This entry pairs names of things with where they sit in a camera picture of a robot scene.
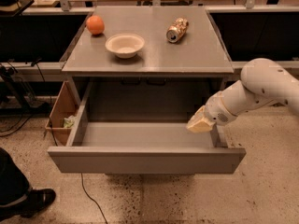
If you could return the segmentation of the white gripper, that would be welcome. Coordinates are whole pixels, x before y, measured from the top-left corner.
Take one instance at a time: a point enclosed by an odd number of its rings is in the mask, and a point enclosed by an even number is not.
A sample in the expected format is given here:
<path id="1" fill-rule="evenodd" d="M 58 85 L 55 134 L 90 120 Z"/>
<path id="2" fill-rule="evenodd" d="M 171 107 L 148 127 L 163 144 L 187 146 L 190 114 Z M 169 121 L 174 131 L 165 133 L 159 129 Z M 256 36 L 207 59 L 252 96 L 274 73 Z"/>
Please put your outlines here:
<path id="1" fill-rule="evenodd" d="M 219 91 L 194 113 L 186 128 L 193 133 L 206 133 L 212 130 L 215 123 L 224 126 L 235 119 L 236 116 L 225 107 L 222 92 Z"/>

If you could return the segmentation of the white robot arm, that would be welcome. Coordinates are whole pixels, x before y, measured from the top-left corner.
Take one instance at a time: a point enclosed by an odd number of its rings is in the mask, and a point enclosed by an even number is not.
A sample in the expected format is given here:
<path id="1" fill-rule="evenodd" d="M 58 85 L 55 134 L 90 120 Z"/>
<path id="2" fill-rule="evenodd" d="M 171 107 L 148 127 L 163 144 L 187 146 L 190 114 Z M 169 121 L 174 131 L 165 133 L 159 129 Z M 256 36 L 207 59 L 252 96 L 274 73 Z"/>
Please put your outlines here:
<path id="1" fill-rule="evenodd" d="M 240 114 L 272 102 L 298 115 L 299 80 L 272 60 L 254 59 L 243 66 L 238 81 L 208 98 L 186 128 L 193 133 L 210 132 L 215 125 L 225 126 Z"/>

